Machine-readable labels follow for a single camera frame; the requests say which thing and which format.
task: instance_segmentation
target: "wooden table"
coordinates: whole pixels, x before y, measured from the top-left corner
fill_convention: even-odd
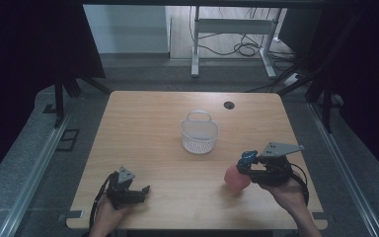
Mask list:
[[[235,108],[226,109],[225,102]],[[205,155],[190,154],[182,146],[181,121],[193,110],[209,112],[220,128],[214,149]],[[291,216],[258,185],[235,195],[223,181],[242,152],[261,153],[272,141],[297,144],[275,94],[112,92],[71,206],[83,210],[83,217],[69,218],[67,225],[88,227],[98,190],[110,173],[124,166],[136,175],[131,190],[148,185],[151,190],[119,228],[296,229]],[[287,158],[309,176],[301,152]],[[309,209],[323,212],[308,180]],[[328,225],[325,219],[315,222],[320,229]]]

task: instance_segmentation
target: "clear plastic basket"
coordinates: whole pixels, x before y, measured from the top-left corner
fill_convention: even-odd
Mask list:
[[[192,119],[193,114],[203,114],[208,119]],[[181,122],[183,147],[193,154],[206,154],[213,150],[219,133],[218,125],[205,111],[192,111]]]

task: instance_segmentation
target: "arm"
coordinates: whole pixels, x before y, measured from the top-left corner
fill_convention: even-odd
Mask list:
[[[300,185],[290,179],[279,187],[261,185],[293,217],[301,237],[322,237],[307,209]]]
[[[102,195],[98,202],[94,226],[91,229],[89,237],[106,237],[119,226],[119,223],[130,209],[131,206],[128,205],[120,210],[116,210],[107,198],[107,195]]]

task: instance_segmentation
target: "basket handle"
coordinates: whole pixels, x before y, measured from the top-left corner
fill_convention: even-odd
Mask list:
[[[206,111],[202,111],[202,110],[195,110],[195,111],[191,111],[188,115],[187,115],[187,120],[200,120],[200,119],[191,119],[190,118],[190,115],[193,115],[193,114],[204,114],[206,116],[208,116],[208,121],[211,121],[211,115],[206,112]]]

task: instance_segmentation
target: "black hole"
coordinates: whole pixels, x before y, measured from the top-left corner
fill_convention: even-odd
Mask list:
[[[235,108],[235,104],[233,104],[233,102],[225,102],[224,108],[226,108],[227,110],[233,110]]]

